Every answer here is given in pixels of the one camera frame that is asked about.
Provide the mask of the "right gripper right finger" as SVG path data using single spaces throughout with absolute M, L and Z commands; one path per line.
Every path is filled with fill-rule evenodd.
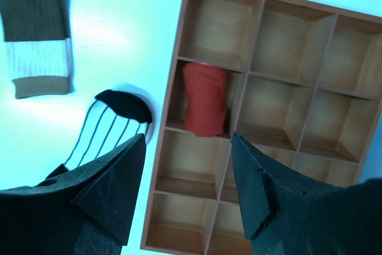
M 380 254 L 381 179 L 341 188 L 307 177 L 233 133 L 245 238 L 254 254 Z

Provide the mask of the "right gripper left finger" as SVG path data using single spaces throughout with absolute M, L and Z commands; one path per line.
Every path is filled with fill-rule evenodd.
M 30 187 L 1 191 L 2 254 L 119 254 L 128 243 L 146 156 L 138 134 Z

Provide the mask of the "red christmas sock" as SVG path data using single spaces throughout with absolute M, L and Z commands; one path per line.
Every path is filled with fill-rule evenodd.
M 223 134 L 227 72 L 216 66 L 186 63 L 183 81 L 187 96 L 185 129 L 198 137 Z

